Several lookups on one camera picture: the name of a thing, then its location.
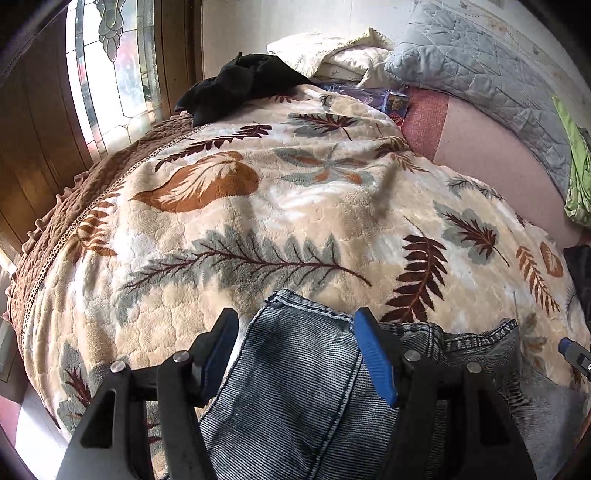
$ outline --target jeans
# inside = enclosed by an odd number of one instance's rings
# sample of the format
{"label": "jeans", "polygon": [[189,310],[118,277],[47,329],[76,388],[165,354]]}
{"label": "jeans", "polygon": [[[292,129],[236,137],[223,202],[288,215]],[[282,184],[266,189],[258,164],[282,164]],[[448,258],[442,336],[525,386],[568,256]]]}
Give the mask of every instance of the jeans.
{"label": "jeans", "polygon": [[[451,335],[431,323],[382,324],[437,362],[478,362],[505,397],[538,479],[572,453],[585,395],[559,387],[524,361],[516,321]],[[444,452],[437,409],[426,476]],[[238,357],[201,430],[220,479],[374,479],[397,409],[374,390],[350,315],[290,290],[274,293],[248,327]]]}

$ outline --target black clamp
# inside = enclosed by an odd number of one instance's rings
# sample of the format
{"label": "black clamp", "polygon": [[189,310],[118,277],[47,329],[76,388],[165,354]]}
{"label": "black clamp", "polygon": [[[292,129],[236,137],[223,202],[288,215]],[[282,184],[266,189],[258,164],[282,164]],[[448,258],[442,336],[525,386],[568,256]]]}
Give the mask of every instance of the black clamp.
{"label": "black clamp", "polygon": [[399,408],[379,480],[425,478],[442,400],[447,405],[444,459],[435,478],[535,480],[508,406],[479,364],[451,367],[406,349],[367,308],[355,315],[355,336],[377,393]]}
{"label": "black clamp", "polygon": [[216,480],[195,407],[217,394],[237,337],[238,315],[226,308],[210,332],[159,366],[132,370],[114,362],[74,432],[56,479],[153,480],[145,402],[158,400],[170,478]]}

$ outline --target bed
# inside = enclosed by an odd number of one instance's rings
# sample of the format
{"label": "bed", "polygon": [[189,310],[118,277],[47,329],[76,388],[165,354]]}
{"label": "bed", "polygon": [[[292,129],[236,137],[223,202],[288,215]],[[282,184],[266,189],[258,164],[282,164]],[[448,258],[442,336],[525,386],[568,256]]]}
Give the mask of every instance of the bed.
{"label": "bed", "polygon": [[157,365],[227,306],[243,333],[281,288],[452,333],[514,318],[526,361],[588,394],[556,348],[591,345],[561,253],[582,229],[509,131],[444,93],[410,95],[402,129],[315,86],[199,128],[182,114],[76,176],[23,245],[5,314],[64,435],[111,362]]}

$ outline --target black cloth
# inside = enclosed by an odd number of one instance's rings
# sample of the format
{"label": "black cloth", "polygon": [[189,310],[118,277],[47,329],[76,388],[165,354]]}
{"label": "black cloth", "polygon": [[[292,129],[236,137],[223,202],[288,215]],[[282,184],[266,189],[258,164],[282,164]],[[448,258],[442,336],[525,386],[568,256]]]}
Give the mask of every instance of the black cloth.
{"label": "black cloth", "polygon": [[574,289],[583,309],[585,323],[591,330],[591,247],[577,245],[564,249],[564,259],[573,278]]}
{"label": "black cloth", "polygon": [[312,84],[279,57],[251,53],[226,63],[217,77],[193,85],[177,102],[175,112],[193,115],[193,126],[229,115],[248,100],[285,93],[296,85]]}

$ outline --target wooden wall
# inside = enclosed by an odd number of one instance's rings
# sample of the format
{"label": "wooden wall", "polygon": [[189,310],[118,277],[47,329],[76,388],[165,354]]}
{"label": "wooden wall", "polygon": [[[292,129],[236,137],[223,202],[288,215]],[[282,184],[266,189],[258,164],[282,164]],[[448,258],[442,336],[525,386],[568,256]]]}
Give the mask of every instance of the wooden wall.
{"label": "wooden wall", "polygon": [[[163,118],[203,79],[202,0],[154,0]],[[35,220],[92,165],[66,64],[66,11],[46,27],[0,87],[0,233],[16,248]]]}
{"label": "wooden wall", "polygon": [[16,248],[92,165],[70,91],[65,29],[63,11],[0,89],[0,231]]}
{"label": "wooden wall", "polygon": [[165,118],[177,100],[203,80],[202,0],[154,0],[158,81]]}

